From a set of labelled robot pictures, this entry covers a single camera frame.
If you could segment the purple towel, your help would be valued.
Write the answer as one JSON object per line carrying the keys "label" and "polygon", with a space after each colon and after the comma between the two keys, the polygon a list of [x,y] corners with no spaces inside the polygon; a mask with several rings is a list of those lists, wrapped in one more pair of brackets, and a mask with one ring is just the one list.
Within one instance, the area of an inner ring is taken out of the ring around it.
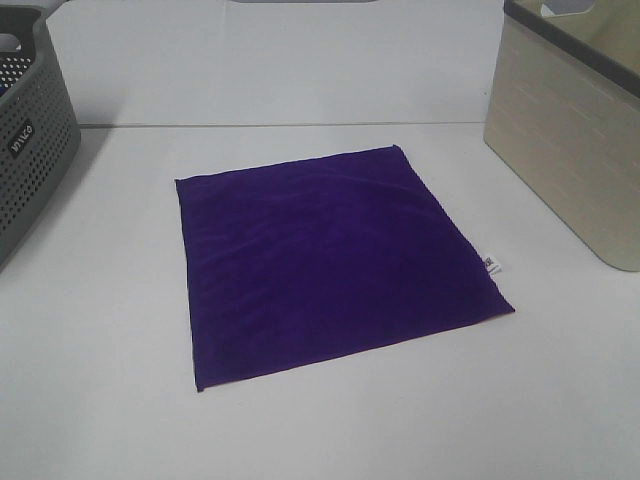
{"label": "purple towel", "polygon": [[512,312],[396,145],[175,186],[198,391]]}

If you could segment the beige storage bin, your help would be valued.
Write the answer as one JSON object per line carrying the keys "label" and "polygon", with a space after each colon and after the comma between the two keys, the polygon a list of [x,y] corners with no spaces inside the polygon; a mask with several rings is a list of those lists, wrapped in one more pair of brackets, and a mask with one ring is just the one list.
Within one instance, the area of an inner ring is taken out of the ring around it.
{"label": "beige storage bin", "polygon": [[507,1],[485,143],[604,263],[639,268],[639,5]]}

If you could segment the grey perforated plastic basket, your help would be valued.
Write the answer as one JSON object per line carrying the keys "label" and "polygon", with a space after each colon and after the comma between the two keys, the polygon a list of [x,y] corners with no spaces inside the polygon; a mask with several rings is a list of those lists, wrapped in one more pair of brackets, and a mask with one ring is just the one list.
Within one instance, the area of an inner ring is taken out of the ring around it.
{"label": "grey perforated plastic basket", "polygon": [[1,6],[1,260],[6,261],[55,193],[81,132],[59,65],[46,10]]}

